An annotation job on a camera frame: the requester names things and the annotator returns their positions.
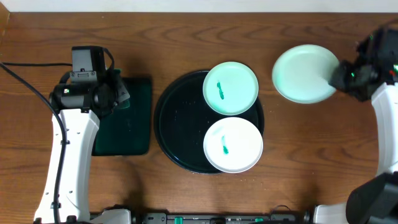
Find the green scouring sponge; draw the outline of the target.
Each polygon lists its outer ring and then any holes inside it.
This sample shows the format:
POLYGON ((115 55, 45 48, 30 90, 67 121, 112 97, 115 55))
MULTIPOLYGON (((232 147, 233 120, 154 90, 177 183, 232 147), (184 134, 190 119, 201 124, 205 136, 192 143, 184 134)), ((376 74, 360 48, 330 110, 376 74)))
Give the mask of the green scouring sponge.
POLYGON ((127 108, 129 108, 129 107, 130 107, 130 101, 129 101, 129 99, 127 99, 127 100, 124 100, 124 101, 120 102, 120 103, 115 107, 115 109, 116 109, 116 110, 124 110, 124 109, 127 109, 127 108))

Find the large mint green plate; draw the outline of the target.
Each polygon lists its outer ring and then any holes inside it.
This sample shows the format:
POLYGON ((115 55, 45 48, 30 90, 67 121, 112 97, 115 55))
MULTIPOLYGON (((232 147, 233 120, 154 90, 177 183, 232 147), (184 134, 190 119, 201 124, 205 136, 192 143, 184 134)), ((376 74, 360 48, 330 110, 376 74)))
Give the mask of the large mint green plate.
POLYGON ((300 104, 326 100, 336 89, 329 85, 337 57, 319 45, 299 45, 284 52, 272 69, 272 82, 286 99, 300 104))

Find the small mint green plate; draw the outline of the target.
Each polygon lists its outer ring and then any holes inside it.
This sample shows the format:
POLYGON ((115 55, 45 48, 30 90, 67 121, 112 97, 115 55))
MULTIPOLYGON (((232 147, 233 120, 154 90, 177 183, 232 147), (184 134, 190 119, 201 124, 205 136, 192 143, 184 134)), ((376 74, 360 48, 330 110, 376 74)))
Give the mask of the small mint green plate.
POLYGON ((215 112, 234 116, 247 111, 256 101, 259 84, 245 64, 223 62, 213 67, 203 81, 203 97, 215 112))

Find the white plate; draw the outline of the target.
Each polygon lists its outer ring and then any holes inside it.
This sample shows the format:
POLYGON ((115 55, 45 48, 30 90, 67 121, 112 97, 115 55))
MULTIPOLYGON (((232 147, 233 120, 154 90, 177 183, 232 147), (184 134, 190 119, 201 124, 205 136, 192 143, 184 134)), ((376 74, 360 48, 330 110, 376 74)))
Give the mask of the white plate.
POLYGON ((263 139, 259 130, 246 119, 223 118, 210 126, 203 140, 208 162, 225 173, 241 173, 260 160, 263 139))

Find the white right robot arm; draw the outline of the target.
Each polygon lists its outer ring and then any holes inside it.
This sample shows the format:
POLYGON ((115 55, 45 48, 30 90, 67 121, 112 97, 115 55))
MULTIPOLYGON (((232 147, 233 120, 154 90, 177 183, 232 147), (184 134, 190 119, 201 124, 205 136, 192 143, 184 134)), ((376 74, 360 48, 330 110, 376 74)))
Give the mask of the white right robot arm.
POLYGON ((341 61, 329 84, 358 101, 371 101, 378 132, 377 174, 346 202, 316 206, 312 223, 397 223, 397 29, 378 28, 356 51, 356 60, 341 61))

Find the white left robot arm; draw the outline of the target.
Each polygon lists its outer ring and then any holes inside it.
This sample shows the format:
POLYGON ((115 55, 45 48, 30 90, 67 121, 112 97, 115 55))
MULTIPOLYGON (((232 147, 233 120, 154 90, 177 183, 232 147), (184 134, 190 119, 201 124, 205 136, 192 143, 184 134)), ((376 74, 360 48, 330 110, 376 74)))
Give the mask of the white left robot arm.
POLYGON ((72 70, 49 96, 53 143, 44 194, 34 223, 88 223, 91 154, 100 120, 130 106, 119 70, 107 66, 108 49, 72 48, 72 70))

